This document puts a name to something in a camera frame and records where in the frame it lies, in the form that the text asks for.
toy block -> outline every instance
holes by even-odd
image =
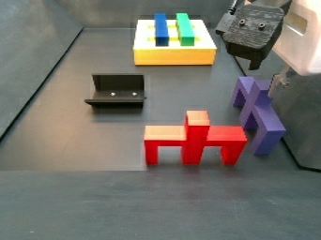
[[[170,35],[166,14],[155,13],[154,20],[155,20],[155,46],[169,46]]]
[[[194,32],[187,13],[177,13],[175,20],[181,46],[194,46]]]
[[[207,111],[187,111],[183,126],[146,126],[147,164],[158,164],[158,147],[181,146],[182,163],[199,164],[206,146],[222,146],[226,165],[235,164],[247,138],[242,127],[211,126]]]
[[[239,77],[231,95],[233,106],[243,107],[239,114],[241,125],[245,129],[257,129],[250,144],[255,155],[269,154],[286,132],[272,107],[270,85],[272,81]]]
[[[183,164],[199,164],[210,129],[206,111],[187,111],[185,130],[186,141],[182,145]]]
[[[215,44],[202,20],[190,20],[194,33],[194,46],[181,46],[177,20],[167,20],[169,46],[155,45],[155,21],[139,20],[132,46],[134,64],[154,65],[211,65],[215,57]]]

white casing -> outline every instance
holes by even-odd
[[[292,0],[273,50],[300,75],[321,73],[321,0]]]

green block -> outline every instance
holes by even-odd
[[[177,20],[175,26],[177,26],[181,46],[194,46],[195,37],[194,37],[191,21],[187,13],[177,13],[175,20]]]

cable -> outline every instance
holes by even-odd
[[[229,12],[230,15],[234,15],[237,1],[238,1],[238,0],[233,0],[233,3],[231,3],[231,5],[230,5],[230,7],[229,7],[227,12]]]

black holder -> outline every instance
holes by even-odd
[[[227,53],[250,60],[249,70],[259,69],[281,35],[292,0],[250,0],[234,13],[223,15],[215,33],[225,40]]]
[[[86,99],[92,107],[144,104],[144,75],[92,74],[95,94]]]

